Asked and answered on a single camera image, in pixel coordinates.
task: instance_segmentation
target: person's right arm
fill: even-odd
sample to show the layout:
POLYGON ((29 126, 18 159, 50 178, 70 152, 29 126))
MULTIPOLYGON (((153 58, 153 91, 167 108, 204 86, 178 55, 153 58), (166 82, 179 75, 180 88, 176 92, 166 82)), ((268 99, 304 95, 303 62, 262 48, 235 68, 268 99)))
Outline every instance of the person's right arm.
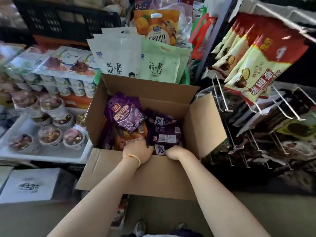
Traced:
POLYGON ((188 150, 174 146, 166 155, 179 160, 215 237, 269 237, 251 212, 188 150))

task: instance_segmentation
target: white box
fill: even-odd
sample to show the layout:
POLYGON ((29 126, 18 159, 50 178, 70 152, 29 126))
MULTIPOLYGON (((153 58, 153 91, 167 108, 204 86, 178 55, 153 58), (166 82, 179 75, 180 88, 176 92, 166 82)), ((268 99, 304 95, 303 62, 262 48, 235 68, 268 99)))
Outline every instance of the white box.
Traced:
MULTIPOLYGON (((79 108, 69 108, 67 110, 71 114, 85 113, 87 110, 79 108)), ((92 143, 88 140, 84 149, 79 151, 73 151, 61 145, 59 148, 50 148, 47 146, 41 146, 39 152, 36 155, 22 155, 12 153, 8 150, 7 140, 17 134, 37 134, 39 127, 34 125, 32 119, 26 114, 21 115, 13 126, 2 136, 0 139, 0 158, 1 159, 19 159, 19 160, 37 160, 37 161, 49 161, 58 163, 77 163, 86 164, 90 156, 92 143)))
POLYGON ((70 200, 76 176, 61 168, 12 171, 0 195, 0 203, 70 200))
POLYGON ((0 166, 0 194, 12 170, 13 170, 12 166, 0 166))

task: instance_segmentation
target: white plastic tray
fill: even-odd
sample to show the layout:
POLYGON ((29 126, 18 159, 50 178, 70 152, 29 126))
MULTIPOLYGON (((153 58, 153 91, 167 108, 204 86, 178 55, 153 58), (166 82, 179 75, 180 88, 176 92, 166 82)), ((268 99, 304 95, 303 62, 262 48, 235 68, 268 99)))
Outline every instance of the white plastic tray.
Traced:
MULTIPOLYGON (((87 110, 67 107, 72 114, 84 113, 87 110)), ((12 153, 8 150, 7 141, 17 134, 36 134, 39 127, 34 125, 32 119, 26 114, 21 115, 13 126, 0 139, 0 158, 1 159, 27 159, 37 161, 78 163, 86 164, 91 153, 92 143, 88 140, 86 147, 80 151, 74 151, 61 145, 58 148, 41 146, 37 155, 21 155, 12 153)))

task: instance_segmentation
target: shoe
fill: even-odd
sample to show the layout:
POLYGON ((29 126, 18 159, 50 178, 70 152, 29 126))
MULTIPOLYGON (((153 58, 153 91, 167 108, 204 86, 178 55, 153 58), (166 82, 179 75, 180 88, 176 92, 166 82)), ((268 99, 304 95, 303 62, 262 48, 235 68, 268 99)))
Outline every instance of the shoe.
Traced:
POLYGON ((189 229, 188 225, 186 223, 179 223, 176 226, 176 229, 189 229))
POLYGON ((135 225, 133 233, 136 235, 136 237, 142 237, 146 234, 146 228, 147 228, 146 222, 143 220, 140 220, 135 225))

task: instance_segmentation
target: cardboard box flap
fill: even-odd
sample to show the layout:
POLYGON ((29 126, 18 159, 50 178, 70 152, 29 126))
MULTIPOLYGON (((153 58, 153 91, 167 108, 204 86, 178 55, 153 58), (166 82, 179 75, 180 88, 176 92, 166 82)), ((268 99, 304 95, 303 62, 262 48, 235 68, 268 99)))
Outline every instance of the cardboard box flap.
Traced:
POLYGON ((99 81, 85 118, 90 140, 95 147, 99 143, 99 138, 106 123, 104 110, 107 103, 107 97, 108 93, 106 86, 103 81, 99 81))
POLYGON ((189 104, 199 87, 101 74, 109 93, 189 104))
MULTIPOLYGON (((121 151, 92 149, 76 189, 92 190, 121 160, 121 151)), ((124 193, 196 200, 190 180, 180 162, 161 155, 152 155, 138 168, 124 193)))
POLYGON ((202 158, 227 138, 226 131, 211 93, 195 100, 189 110, 195 137, 195 155, 202 158))

